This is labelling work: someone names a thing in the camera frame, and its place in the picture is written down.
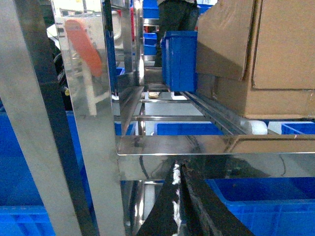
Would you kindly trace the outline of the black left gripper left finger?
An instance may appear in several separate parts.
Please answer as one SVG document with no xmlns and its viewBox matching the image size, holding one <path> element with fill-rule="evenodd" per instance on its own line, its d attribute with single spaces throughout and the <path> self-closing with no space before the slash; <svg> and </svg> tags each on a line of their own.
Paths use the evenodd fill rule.
<svg viewBox="0 0 315 236">
<path fill-rule="evenodd" d="M 181 227 L 181 173 L 174 162 L 167 173 L 158 198 L 137 232 L 138 236 L 177 236 Z"/>
</svg>

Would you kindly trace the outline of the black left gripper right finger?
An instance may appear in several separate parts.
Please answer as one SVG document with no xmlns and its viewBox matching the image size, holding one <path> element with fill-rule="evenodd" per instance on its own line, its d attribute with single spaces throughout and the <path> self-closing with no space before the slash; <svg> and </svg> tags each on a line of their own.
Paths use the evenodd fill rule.
<svg viewBox="0 0 315 236">
<path fill-rule="evenodd" d="M 253 235 L 188 162 L 181 164 L 180 174 L 182 202 L 190 236 Z"/>
</svg>

